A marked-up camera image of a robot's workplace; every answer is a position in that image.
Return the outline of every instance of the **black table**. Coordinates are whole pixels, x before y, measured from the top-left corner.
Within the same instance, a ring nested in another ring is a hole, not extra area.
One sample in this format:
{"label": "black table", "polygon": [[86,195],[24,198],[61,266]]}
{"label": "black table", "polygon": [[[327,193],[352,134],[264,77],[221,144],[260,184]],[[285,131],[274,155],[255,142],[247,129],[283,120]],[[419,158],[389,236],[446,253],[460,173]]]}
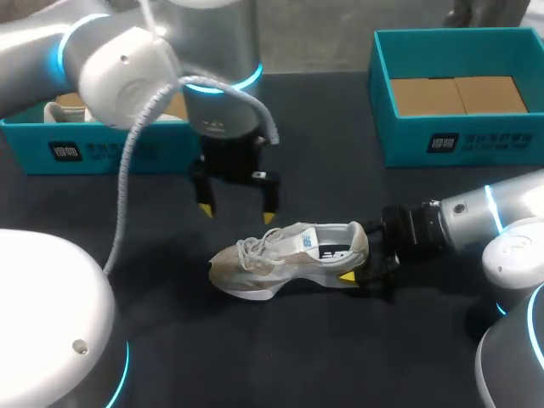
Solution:
{"label": "black table", "polygon": [[[273,75],[263,87],[281,136],[264,163],[283,178],[271,227],[362,221],[387,204],[414,206],[534,169],[385,169],[365,74]],[[6,155],[0,177],[2,227],[62,236],[105,263],[115,177],[27,178]],[[242,302],[209,284],[207,260],[265,232],[258,191],[215,185],[210,220],[185,178],[130,183],[112,277],[132,350],[130,406],[480,406],[473,359],[485,323],[468,324],[485,286],[478,262],[445,256],[403,269],[395,303],[306,281],[267,303]]]}

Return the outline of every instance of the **cable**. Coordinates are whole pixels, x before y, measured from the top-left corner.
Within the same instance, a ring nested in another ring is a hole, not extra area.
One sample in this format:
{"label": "cable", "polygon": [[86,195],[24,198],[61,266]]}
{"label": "cable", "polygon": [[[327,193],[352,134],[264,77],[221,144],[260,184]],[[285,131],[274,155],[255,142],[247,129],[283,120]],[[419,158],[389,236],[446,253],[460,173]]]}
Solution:
{"label": "cable", "polygon": [[[178,79],[179,89],[188,84],[221,89],[226,94],[247,102],[249,105],[253,106],[257,113],[261,116],[265,126],[266,136],[268,137],[270,143],[272,145],[277,145],[280,143],[280,136],[278,135],[278,129],[275,125],[274,118],[266,106],[257,98],[252,97],[248,93],[235,89],[226,83],[206,78],[204,76],[183,76]],[[119,175],[117,177],[116,232],[113,238],[110,256],[108,257],[108,261],[104,267],[104,273],[106,275],[111,273],[117,261],[127,226],[126,213],[128,202],[128,169],[130,167],[130,160],[133,155],[134,146],[138,142],[139,136],[147,124],[148,116],[153,112],[156,106],[168,95],[171,95],[172,91],[175,89],[176,88],[173,85],[168,84],[159,89],[159,91],[153,95],[147,104],[145,104],[144,109],[139,113],[136,122],[128,133],[125,145],[123,146],[121,164],[119,165]]]}

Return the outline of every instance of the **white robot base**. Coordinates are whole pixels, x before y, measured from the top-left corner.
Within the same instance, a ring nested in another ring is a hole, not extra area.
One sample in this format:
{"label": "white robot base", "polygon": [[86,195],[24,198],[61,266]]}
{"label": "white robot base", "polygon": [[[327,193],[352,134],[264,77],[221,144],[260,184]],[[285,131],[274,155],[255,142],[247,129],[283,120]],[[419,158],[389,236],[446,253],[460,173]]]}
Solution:
{"label": "white robot base", "polygon": [[113,292],[79,246],[0,229],[0,408],[114,408],[128,343]]}

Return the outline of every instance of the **shoelace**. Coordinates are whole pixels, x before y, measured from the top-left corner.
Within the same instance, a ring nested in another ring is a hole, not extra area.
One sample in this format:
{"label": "shoelace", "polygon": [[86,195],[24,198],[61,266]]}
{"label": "shoelace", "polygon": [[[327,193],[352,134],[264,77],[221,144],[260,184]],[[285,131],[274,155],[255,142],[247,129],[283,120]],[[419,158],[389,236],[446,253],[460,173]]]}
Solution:
{"label": "shoelace", "polygon": [[239,240],[236,242],[236,249],[238,250],[238,258],[240,259],[240,264],[243,269],[249,270],[247,263],[249,262],[262,262],[264,264],[270,265],[281,265],[285,261],[279,259],[273,259],[270,256],[274,256],[271,253],[269,256],[263,256],[263,252],[269,243],[267,239],[270,235],[274,234],[276,231],[279,231],[280,228],[273,228],[266,232],[263,235],[263,238],[260,240],[254,237],[246,238],[245,240]]}

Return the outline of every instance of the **teal box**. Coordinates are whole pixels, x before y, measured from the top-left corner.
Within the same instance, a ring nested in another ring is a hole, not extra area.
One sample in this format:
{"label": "teal box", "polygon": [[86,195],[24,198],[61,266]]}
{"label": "teal box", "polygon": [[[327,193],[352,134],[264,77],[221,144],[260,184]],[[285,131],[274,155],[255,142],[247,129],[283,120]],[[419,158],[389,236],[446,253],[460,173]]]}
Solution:
{"label": "teal box", "polygon": [[[128,135],[100,122],[43,123],[40,104],[3,120],[1,129],[27,174],[117,173]],[[200,155],[187,122],[155,122],[142,132],[131,173],[187,173]]]}
{"label": "teal box", "polygon": [[[529,113],[400,116],[391,79],[510,76]],[[376,31],[371,106],[388,167],[544,164],[544,48],[530,28]]]}

